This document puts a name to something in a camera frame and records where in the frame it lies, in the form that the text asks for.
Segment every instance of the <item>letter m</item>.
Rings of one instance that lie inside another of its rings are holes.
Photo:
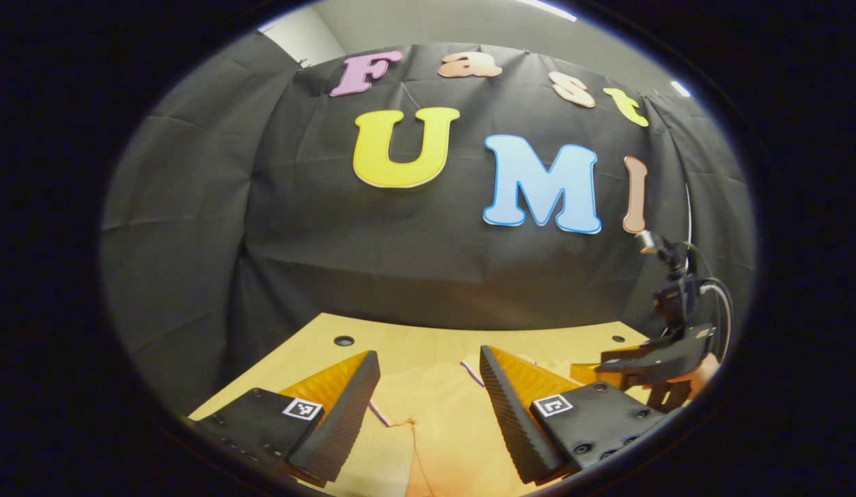
[[[596,154],[579,145],[563,145],[551,169],[545,169],[529,142],[520,136],[487,136],[486,147],[495,152],[495,200],[484,211],[489,224],[519,226],[526,214],[517,207],[517,190],[539,226],[544,226],[563,196],[557,215],[560,229],[576,233],[598,233],[593,197],[593,164]]]

